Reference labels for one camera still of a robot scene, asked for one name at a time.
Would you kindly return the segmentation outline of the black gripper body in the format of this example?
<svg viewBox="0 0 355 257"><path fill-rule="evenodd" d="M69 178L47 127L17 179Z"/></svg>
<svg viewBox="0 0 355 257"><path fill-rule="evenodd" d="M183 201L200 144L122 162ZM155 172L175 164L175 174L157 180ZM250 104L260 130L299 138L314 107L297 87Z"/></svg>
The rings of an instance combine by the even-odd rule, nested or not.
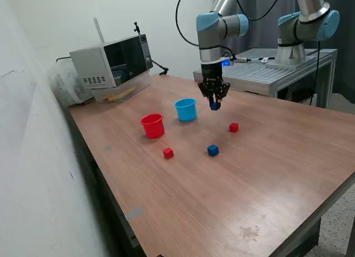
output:
<svg viewBox="0 0 355 257"><path fill-rule="evenodd" d="M208 78L209 80L214 81L214 93L217 92L217 88L222 83L222 65L221 62L211 63L211 64L202 64L202 79Z"/></svg>

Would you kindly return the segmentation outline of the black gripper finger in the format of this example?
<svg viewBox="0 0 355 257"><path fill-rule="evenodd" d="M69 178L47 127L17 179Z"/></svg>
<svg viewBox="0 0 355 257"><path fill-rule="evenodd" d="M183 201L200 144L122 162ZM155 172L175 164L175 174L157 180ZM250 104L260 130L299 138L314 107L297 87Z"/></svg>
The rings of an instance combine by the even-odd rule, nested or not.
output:
<svg viewBox="0 0 355 257"><path fill-rule="evenodd" d="M214 81L208 78L203 78L202 82L197 84L202 95L209 100L209 103L214 103Z"/></svg>
<svg viewBox="0 0 355 257"><path fill-rule="evenodd" d="M221 102L227 96L229 89L230 89L230 83L227 82L222 82L221 85L217 88L217 92L216 92L217 107L221 107Z"/></svg>

